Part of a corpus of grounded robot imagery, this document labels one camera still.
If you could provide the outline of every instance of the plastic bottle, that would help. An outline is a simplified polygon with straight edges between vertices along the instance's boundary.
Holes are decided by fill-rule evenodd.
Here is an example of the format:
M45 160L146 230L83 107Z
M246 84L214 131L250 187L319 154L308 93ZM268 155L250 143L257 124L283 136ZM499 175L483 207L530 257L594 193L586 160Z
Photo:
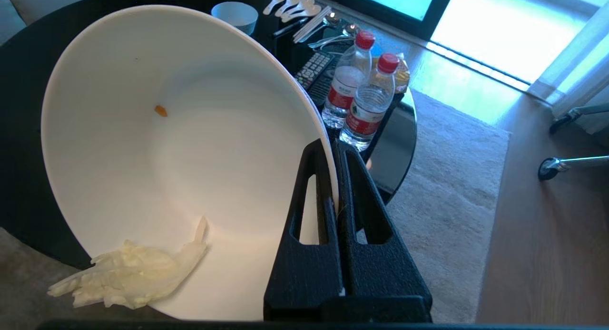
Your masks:
M342 128L357 87L370 74L372 45L374 45L374 34L365 30L360 31L355 37L355 44L344 52L336 64L332 87L322 111L322 119L326 127Z
M359 152L368 148L391 104L395 90L393 73L399 63L398 57L391 53L381 55L368 81L357 88L339 138Z

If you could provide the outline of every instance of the white curtain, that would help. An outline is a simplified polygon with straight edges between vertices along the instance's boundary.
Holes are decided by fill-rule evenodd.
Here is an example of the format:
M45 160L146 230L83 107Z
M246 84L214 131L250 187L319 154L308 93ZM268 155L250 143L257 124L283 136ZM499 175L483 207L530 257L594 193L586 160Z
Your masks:
M529 92L552 105L555 117L572 107L609 103L609 2L586 23ZM609 126L609 113L577 122L593 134Z

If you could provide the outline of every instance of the carpet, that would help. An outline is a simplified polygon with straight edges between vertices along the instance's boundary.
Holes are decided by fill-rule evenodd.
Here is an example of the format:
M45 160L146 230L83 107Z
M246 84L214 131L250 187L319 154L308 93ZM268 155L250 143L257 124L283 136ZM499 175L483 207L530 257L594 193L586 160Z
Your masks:
M434 323L473 323L510 134L413 98L417 146L387 211L431 291Z
M474 322L509 133L413 91L418 139L413 165L387 206L433 296L437 323ZM73 309L47 288L77 270L0 228L0 329L50 319L160 320L145 307Z

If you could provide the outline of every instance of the large white bowl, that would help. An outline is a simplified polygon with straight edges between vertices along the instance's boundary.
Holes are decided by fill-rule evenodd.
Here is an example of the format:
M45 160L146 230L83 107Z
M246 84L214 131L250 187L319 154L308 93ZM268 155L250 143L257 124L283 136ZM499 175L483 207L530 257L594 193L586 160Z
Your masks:
M316 139L337 197L306 94L254 40L194 10L134 7L82 31L50 76L41 128L55 198L90 256L125 239L176 252L207 216L209 253L152 304L181 319L262 318L300 156Z

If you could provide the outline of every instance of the food crumb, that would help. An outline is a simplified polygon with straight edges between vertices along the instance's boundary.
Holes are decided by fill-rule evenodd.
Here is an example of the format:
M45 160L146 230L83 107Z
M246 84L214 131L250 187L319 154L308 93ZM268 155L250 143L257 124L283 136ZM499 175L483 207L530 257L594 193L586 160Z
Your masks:
M156 111L157 114L161 115L161 117L167 117L167 110L165 110L165 108L161 107L160 105L157 105L154 108L154 111Z

